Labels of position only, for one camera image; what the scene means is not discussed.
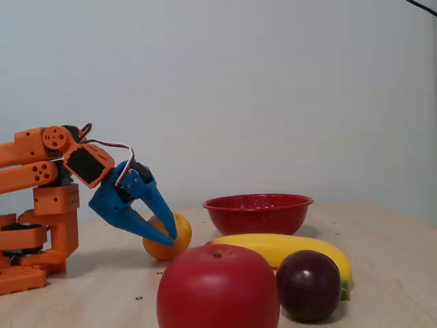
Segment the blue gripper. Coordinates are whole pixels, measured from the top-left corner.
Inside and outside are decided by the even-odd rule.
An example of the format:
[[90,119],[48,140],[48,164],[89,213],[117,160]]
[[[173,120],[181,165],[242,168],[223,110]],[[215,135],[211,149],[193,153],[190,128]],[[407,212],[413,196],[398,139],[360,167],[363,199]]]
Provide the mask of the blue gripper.
[[[173,213],[160,194],[156,181],[147,166],[133,161],[119,187],[116,180],[121,176],[127,161],[118,164],[101,182],[89,207],[109,225],[125,230],[156,243],[172,246],[178,233]],[[146,221],[132,203],[141,200],[163,224],[166,234]]]

